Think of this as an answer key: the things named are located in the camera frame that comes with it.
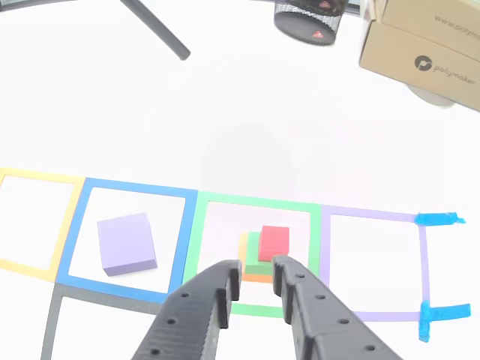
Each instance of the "white backdrop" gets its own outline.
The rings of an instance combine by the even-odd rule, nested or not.
[[[343,18],[335,46],[318,48],[276,30],[273,4],[145,3],[190,47],[187,61],[118,1],[0,14],[0,167],[457,211],[467,220],[460,232],[429,237],[432,299],[453,289],[446,295],[460,293],[473,317],[434,323],[429,344],[416,340],[415,323],[372,329],[405,359],[478,356],[469,330],[480,325],[479,113],[433,107],[360,69],[353,16]]]

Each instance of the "green block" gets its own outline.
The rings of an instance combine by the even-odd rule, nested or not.
[[[260,233],[250,232],[247,240],[247,259],[245,263],[245,274],[273,275],[271,262],[258,261],[258,249],[260,246]]]

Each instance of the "blue square outline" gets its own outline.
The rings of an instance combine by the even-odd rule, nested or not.
[[[82,226],[83,217],[85,215],[93,188],[133,191],[144,194],[185,198],[183,216],[181,218],[180,230],[178,231],[175,256],[173,257],[168,293],[136,289],[133,287],[116,285],[113,283],[104,283],[101,281],[89,280],[83,277],[77,277],[68,274],[70,271],[70,264],[74,256],[75,246],[77,245],[77,239]],[[65,242],[55,282],[71,287],[95,291],[97,293],[163,304],[167,299],[167,296],[182,285],[183,273],[187,259],[188,244],[190,242],[190,234],[192,224],[194,222],[194,213],[197,206],[197,197],[198,190],[136,184],[132,182],[103,180],[99,178],[86,178],[82,193],[80,194],[80,198],[76,205],[75,214],[73,215],[70,225],[70,230],[68,232],[67,241]]]

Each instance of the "cardboard box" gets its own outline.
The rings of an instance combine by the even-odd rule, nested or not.
[[[480,62],[479,0],[382,0],[382,22]]]
[[[360,66],[480,110],[480,61],[382,23],[381,1],[366,0],[361,12],[367,26]]]

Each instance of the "orange block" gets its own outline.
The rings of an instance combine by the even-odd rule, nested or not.
[[[247,259],[247,240],[248,232],[244,232],[240,236],[240,244],[238,246],[238,259],[241,261],[241,279],[243,281],[252,281],[254,283],[272,284],[273,277],[271,275],[245,274],[245,264]]]

